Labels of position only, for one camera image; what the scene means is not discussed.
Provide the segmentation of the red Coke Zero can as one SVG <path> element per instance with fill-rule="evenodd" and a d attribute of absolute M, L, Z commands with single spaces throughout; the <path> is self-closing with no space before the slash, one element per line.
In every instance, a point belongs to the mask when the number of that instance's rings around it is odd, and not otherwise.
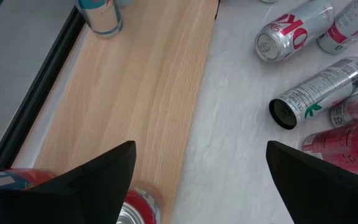
<path fill-rule="evenodd" d="M 301 150 L 358 174 L 358 123 L 312 134 Z"/>

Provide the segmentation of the white Celsius can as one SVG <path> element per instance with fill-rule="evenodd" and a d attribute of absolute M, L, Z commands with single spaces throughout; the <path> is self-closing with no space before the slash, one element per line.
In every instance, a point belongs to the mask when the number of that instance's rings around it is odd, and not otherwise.
<path fill-rule="evenodd" d="M 317 117 L 358 91 L 358 57 L 345 57 L 297 86 L 281 93 L 268 105 L 274 121 L 294 129 Z"/>
<path fill-rule="evenodd" d="M 339 54 L 358 41 L 358 0 L 352 0 L 336 17 L 332 26 L 317 39 L 330 54 Z"/>

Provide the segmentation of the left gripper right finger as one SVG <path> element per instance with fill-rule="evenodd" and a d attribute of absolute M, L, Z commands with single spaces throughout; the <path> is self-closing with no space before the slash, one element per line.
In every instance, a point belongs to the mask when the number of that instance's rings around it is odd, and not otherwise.
<path fill-rule="evenodd" d="M 278 141 L 266 160 L 294 224 L 358 224 L 358 175 Z"/>

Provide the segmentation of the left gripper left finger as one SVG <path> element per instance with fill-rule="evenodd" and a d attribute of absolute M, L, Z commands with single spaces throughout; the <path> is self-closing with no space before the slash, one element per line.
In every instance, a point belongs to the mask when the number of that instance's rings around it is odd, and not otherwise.
<path fill-rule="evenodd" d="M 126 141 L 29 190 L 0 190 L 0 224 L 115 224 L 135 161 Z"/>

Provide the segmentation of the wooden shelf with black frame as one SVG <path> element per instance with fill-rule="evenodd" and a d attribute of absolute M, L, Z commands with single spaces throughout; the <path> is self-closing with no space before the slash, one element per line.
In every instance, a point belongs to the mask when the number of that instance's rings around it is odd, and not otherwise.
<path fill-rule="evenodd" d="M 170 224 L 218 0 L 132 0 L 110 39 L 86 36 L 35 160 L 62 174 L 133 140 L 133 183 L 153 185 Z"/>

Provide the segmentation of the teal silver beverage can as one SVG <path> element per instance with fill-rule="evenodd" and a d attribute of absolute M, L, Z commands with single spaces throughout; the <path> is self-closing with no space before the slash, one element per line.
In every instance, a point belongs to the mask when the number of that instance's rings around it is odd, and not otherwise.
<path fill-rule="evenodd" d="M 96 35 L 108 38 L 122 30 L 123 20 L 115 0 L 75 0 L 75 5 Z"/>

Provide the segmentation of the silver Diet Coke can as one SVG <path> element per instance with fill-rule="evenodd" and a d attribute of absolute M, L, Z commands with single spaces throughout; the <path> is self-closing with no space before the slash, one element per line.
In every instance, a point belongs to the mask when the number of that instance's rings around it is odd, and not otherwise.
<path fill-rule="evenodd" d="M 358 94 L 352 95 L 330 110 L 334 127 L 358 122 Z"/>
<path fill-rule="evenodd" d="M 335 12 L 328 0 L 309 0 L 263 26 L 255 37 L 255 51 L 265 62 L 279 62 L 324 34 Z"/>

